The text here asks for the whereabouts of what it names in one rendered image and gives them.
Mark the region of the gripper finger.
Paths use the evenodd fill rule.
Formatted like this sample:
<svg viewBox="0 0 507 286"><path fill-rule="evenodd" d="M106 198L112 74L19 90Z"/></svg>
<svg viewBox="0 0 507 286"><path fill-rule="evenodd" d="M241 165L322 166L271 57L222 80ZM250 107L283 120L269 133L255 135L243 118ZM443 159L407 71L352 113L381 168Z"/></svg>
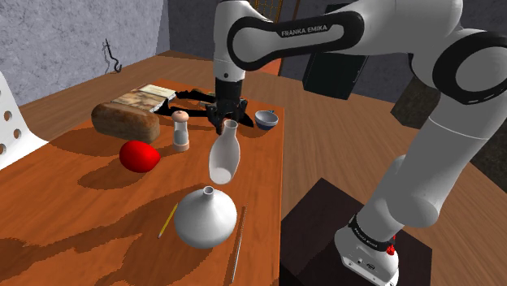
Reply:
<svg viewBox="0 0 507 286"><path fill-rule="evenodd" d="M218 135L221 135L223 115L219 113L218 108L215 104L206 105L206 116L209 122L214 125L216 133Z"/></svg>
<svg viewBox="0 0 507 286"><path fill-rule="evenodd" d="M232 112L232 119L239 124L245 124L247 115L245 113L248 102L245 99L240 99L236 109Z"/></svg>

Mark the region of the white bottle vase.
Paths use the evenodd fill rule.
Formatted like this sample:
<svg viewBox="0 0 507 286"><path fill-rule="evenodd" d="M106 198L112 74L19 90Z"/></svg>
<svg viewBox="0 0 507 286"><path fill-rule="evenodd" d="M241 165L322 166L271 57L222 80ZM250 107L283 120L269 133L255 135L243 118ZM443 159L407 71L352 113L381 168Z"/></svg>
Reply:
<svg viewBox="0 0 507 286"><path fill-rule="evenodd" d="M222 134L210 149L209 175L215 184L228 184L236 174L241 160L241 149L236 138L237 128L235 120L225 120Z"/></svg>

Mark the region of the blue bowl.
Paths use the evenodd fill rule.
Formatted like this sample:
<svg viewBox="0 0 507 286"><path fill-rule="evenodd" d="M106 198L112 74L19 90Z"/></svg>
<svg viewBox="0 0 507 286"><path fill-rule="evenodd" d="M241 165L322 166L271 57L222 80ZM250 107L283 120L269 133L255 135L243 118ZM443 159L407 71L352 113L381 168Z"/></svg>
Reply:
<svg viewBox="0 0 507 286"><path fill-rule="evenodd" d="M255 113L255 123L258 128L268 131L279 122L279 117L273 110L258 110Z"/></svg>

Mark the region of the wooden pepper shaker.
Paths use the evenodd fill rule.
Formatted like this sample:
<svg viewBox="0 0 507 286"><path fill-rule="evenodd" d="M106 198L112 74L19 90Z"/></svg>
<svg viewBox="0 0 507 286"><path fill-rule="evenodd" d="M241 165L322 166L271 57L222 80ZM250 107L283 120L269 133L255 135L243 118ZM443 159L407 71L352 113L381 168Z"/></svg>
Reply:
<svg viewBox="0 0 507 286"><path fill-rule="evenodd" d="M184 152L189 149L189 132L187 126L189 115L185 111L177 110L172 113L171 118L174 122L173 148L177 152Z"/></svg>

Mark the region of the book with marbled cover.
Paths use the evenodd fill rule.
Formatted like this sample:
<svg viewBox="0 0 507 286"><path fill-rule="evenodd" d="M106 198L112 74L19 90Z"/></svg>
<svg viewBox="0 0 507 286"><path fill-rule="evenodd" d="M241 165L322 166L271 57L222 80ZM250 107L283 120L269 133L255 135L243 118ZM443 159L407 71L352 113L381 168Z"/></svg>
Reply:
<svg viewBox="0 0 507 286"><path fill-rule="evenodd" d="M145 84L138 89L123 94L112 100L114 103L133 106L144 111L154 113L163 103L168 103L176 97L176 91L153 84Z"/></svg>

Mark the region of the red egg-shaped ball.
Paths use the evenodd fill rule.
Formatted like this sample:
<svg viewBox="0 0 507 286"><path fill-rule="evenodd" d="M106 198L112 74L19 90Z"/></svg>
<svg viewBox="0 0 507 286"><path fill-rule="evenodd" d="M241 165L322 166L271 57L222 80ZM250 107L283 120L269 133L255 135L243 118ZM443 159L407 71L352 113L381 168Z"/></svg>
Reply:
<svg viewBox="0 0 507 286"><path fill-rule="evenodd" d="M151 171L160 161L159 152L143 141L128 141L119 151L121 164L129 171L146 173Z"/></svg>

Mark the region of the brown bread loaf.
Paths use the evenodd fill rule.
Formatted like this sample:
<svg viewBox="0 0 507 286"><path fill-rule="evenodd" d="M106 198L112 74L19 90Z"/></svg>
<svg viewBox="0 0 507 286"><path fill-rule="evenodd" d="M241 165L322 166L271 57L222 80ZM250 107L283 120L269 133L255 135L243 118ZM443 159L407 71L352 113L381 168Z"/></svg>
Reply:
<svg viewBox="0 0 507 286"><path fill-rule="evenodd" d="M91 120L97 132L128 141L154 142L160 134L157 115L114 102L96 105Z"/></svg>

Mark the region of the black box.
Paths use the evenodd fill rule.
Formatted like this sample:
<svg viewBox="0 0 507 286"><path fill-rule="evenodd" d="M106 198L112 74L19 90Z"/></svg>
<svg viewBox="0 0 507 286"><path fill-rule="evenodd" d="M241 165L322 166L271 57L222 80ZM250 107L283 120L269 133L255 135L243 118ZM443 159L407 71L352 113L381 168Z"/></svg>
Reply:
<svg viewBox="0 0 507 286"><path fill-rule="evenodd" d="M368 56L337 53L310 55L302 79L305 91L347 100L362 73Z"/></svg>

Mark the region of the white round vase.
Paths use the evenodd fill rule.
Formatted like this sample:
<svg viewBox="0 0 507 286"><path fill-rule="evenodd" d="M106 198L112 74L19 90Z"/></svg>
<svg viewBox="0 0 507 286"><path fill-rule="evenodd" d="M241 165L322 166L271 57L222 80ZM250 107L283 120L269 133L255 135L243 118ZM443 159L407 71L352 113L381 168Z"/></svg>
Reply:
<svg viewBox="0 0 507 286"><path fill-rule="evenodd" d="M224 242L232 234L236 220L233 200L212 186L186 195L174 213L177 235L196 249L210 249Z"/></svg>

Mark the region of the yellow pencil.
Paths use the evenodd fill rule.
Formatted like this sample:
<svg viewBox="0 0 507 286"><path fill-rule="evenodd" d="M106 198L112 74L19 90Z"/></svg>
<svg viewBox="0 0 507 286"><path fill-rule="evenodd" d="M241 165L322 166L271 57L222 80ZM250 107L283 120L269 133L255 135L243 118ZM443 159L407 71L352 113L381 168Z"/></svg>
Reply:
<svg viewBox="0 0 507 286"><path fill-rule="evenodd" d="M171 213L168 215L168 217L167 217L167 219L166 219L165 223L163 224L163 226L162 226L161 230L159 231L159 233L158 233L158 235L157 235L157 238L158 238L158 239L160 239L160 238L162 237L163 233L165 232L165 230L166 230L166 228L167 228L168 224L169 224L169 223L170 223L170 221L171 221L171 218L173 217L174 213L175 213L175 212L176 212L176 210L177 210L178 205L179 205L179 203L176 203L176 204L174 205L174 207L172 208Z"/></svg>

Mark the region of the black twisted hook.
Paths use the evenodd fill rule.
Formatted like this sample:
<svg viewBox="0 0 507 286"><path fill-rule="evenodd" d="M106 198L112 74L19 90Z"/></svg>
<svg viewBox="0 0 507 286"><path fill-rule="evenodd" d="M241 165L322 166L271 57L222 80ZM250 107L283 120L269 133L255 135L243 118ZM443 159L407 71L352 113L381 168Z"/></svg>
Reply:
<svg viewBox="0 0 507 286"><path fill-rule="evenodd" d="M123 65L119 63L119 60L113 56L111 51L111 45L107 39L102 43L102 52L106 63L105 74L110 73L110 68L113 67L113 72L120 73Z"/></svg>

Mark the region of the thin grey rod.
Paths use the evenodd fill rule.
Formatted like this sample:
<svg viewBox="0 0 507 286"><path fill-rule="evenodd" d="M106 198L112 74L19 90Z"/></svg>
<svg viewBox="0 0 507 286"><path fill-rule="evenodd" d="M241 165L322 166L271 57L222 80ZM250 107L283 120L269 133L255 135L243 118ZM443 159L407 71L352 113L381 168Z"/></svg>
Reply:
<svg viewBox="0 0 507 286"><path fill-rule="evenodd" d="M237 237L238 241L237 241L237 247L236 247L236 252L235 252L235 256L234 256L234 264L233 264L232 277L231 277L230 284L234 283L235 276L236 276L236 268L237 268L237 263L239 260L240 251L241 251L241 242L242 242L242 236L243 236L243 231L244 231L244 227L245 227L245 218L247 215L247 210L248 210L248 203L243 207L243 211L242 211L242 216L241 216L241 220L240 220L240 227L239 227L239 232L238 232L238 237Z"/></svg>

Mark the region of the dark robot stand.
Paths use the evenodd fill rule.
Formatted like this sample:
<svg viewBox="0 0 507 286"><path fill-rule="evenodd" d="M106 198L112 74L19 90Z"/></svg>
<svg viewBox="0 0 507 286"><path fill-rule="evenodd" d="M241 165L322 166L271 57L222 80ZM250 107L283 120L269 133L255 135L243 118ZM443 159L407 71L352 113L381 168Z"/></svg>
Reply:
<svg viewBox="0 0 507 286"><path fill-rule="evenodd" d="M334 245L362 203L320 179L281 221L279 286L374 286L347 269ZM431 286L432 250L410 234L396 235L397 286Z"/></svg>

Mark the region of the orange wooden table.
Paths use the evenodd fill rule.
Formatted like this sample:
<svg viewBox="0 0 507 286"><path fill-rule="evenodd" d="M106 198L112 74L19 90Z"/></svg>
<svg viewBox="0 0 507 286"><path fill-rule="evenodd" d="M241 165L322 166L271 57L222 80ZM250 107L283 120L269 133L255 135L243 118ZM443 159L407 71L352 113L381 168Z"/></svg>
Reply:
<svg viewBox="0 0 507 286"><path fill-rule="evenodd" d="M124 168L123 141L84 122L0 171L0 286L271 286L279 275L284 126L240 126L240 164L223 186L235 202L233 233L212 249L176 234L172 208L210 184L216 139L204 118L188 123L190 147L172 147L163 119L144 174ZM245 227L231 283L243 207Z"/></svg>

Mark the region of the white chair with holes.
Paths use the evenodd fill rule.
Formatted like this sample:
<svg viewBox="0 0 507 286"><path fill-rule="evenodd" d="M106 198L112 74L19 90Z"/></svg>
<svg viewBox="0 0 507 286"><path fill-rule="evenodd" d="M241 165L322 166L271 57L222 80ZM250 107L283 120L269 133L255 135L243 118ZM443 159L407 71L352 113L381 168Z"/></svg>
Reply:
<svg viewBox="0 0 507 286"><path fill-rule="evenodd" d="M28 128L0 72L0 170L47 143Z"/></svg>

